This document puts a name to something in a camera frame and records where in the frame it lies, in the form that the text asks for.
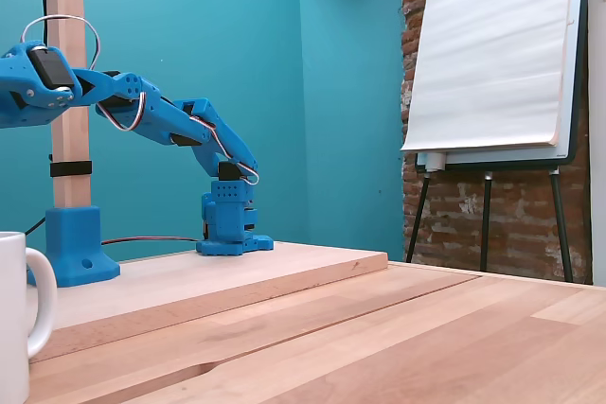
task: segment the brick wall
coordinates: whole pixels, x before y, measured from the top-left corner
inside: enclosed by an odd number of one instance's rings
[[[406,135],[408,108],[425,0],[403,0],[404,81],[401,119]],[[591,282],[587,95],[583,96],[577,157],[561,169],[561,188],[576,282]],[[403,167],[406,249],[419,204],[422,176],[415,155]],[[414,262],[477,270],[483,204],[483,173],[447,172],[432,177]],[[560,244],[546,171],[495,172],[490,207],[489,272],[562,279]]]

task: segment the robotic arm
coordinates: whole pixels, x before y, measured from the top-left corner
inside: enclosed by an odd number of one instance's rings
[[[219,179],[203,195],[200,253],[273,249],[269,237],[251,232],[257,223],[251,206],[257,161],[208,99],[172,102],[136,74],[71,68],[59,49],[42,42],[17,44],[0,58],[0,128],[47,124],[71,107],[91,105],[123,131],[166,146],[191,147],[205,172]]]

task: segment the wooden table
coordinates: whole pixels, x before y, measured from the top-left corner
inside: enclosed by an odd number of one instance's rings
[[[606,402],[606,292],[391,264],[31,365],[81,402]]]

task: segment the mug handle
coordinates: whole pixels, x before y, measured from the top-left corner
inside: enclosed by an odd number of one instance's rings
[[[57,280],[50,262],[38,250],[26,248],[26,263],[34,273],[38,288],[38,314],[27,338],[27,356],[31,359],[42,350],[53,331],[57,312]]]

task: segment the black clamp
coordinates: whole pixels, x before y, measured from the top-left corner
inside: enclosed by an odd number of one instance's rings
[[[61,161],[59,163],[52,163],[53,155],[48,155],[50,159],[50,176],[54,179],[55,177],[68,177],[70,175],[90,175],[93,173],[93,162],[92,161]]]

